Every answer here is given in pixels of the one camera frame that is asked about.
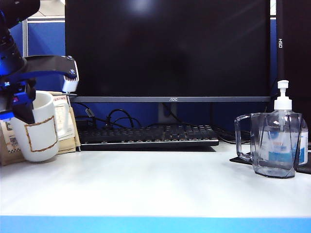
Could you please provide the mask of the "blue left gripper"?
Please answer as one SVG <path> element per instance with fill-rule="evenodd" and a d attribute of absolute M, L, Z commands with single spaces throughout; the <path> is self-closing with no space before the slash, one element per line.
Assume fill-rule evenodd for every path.
<path fill-rule="evenodd" d="M 75 92 L 79 83 L 76 61 L 72 56 L 34 55 L 25 57 L 24 71 L 0 73 L 0 119 L 16 117 L 27 124 L 35 122 L 33 101 L 36 98 L 35 79 L 49 74 L 62 75 L 62 91 Z"/>

